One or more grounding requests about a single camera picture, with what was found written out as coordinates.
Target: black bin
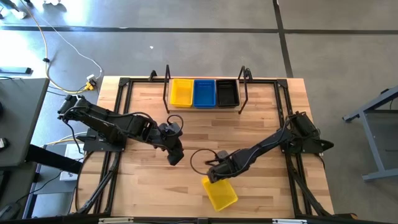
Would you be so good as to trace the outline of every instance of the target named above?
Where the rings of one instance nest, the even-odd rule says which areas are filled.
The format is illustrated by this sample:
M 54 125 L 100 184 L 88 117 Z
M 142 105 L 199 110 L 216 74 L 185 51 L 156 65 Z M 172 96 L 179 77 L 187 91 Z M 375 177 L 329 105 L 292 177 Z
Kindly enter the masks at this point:
M 239 94 L 236 80 L 216 80 L 217 106 L 239 106 Z

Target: gray floor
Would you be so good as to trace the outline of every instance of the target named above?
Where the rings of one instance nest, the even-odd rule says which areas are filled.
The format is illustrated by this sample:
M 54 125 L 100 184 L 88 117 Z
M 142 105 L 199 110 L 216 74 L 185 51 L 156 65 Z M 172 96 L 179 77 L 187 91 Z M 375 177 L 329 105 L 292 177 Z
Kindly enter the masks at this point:
M 63 6 L 34 2 L 42 14 L 60 26 L 184 27 L 275 29 L 271 0 L 62 0 Z M 398 3 L 377 0 L 279 0 L 286 29 L 398 29 Z M 13 26 L 34 25 L 31 18 L 0 21 Z M 98 69 L 80 58 L 54 32 L 45 33 L 50 76 L 65 88 L 79 89 Z M 207 34 L 147 32 L 62 32 L 83 54 L 93 57 L 105 75 L 236 75 L 240 66 L 255 77 L 286 77 L 278 34 Z M 294 77 L 304 78 L 315 124 L 322 137 L 335 143 L 325 153 L 326 175 L 336 213 L 356 213 L 380 222 L 398 221 L 398 178 L 364 183 L 361 174 L 376 170 L 362 125 L 341 117 L 398 84 L 398 35 L 286 35 Z M 0 65 L 24 65 L 34 77 L 44 75 L 44 47 L 39 32 L 0 31 Z M 95 102 L 96 92 L 86 93 Z M 44 144 L 70 134 L 56 119 L 62 97 L 47 94 L 32 142 Z M 76 132 L 85 127 L 73 124 Z M 36 209 L 34 215 L 58 215 L 67 197 L 38 199 L 39 207 L 65 201 L 58 211 Z

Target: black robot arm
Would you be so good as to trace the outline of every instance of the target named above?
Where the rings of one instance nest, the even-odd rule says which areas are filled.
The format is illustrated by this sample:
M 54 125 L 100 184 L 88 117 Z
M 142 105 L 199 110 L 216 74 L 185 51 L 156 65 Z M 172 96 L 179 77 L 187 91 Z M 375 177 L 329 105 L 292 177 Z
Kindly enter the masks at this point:
M 205 162 L 211 166 L 206 174 L 211 183 L 236 177 L 247 171 L 257 157 L 277 146 L 283 146 L 287 153 L 301 153 L 303 149 L 307 153 L 321 153 L 333 147 L 333 143 L 321 140 L 319 130 L 314 127 L 308 116 L 305 113 L 296 112 L 288 117 L 284 126 L 276 133 L 255 146 L 249 149 L 238 149 L 231 154 L 226 151 L 217 153 L 215 159 Z
M 175 166 L 183 157 L 183 148 L 179 137 L 182 130 L 177 123 L 162 123 L 159 126 L 142 112 L 117 114 L 96 106 L 84 96 L 68 95 L 58 110 L 59 119 L 81 121 L 98 133 L 101 142 L 120 144 L 126 137 L 166 150 L 170 165 Z

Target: yellow container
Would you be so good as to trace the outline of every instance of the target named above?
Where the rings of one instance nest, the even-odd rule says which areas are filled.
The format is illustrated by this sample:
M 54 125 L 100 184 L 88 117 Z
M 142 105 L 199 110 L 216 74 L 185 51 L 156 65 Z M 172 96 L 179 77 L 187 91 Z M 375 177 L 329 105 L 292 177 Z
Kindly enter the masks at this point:
M 219 180 L 212 184 L 208 177 L 204 177 L 201 183 L 209 196 L 213 208 L 217 212 L 238 201 L 238 196 L 228 182 L 228 179 Z
M 171 104 L 176 107 L 189 108 L 192 106 L 193 80 L 178 79 L 172 81 Z

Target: blue bin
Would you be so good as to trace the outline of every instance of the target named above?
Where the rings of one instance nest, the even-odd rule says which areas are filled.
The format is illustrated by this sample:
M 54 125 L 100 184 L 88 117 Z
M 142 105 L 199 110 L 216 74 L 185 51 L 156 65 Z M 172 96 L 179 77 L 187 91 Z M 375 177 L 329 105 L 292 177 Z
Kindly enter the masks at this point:
M 216 107 L 216 82 L 214 80 L 193 81 L 193 106 L 196 108 Z

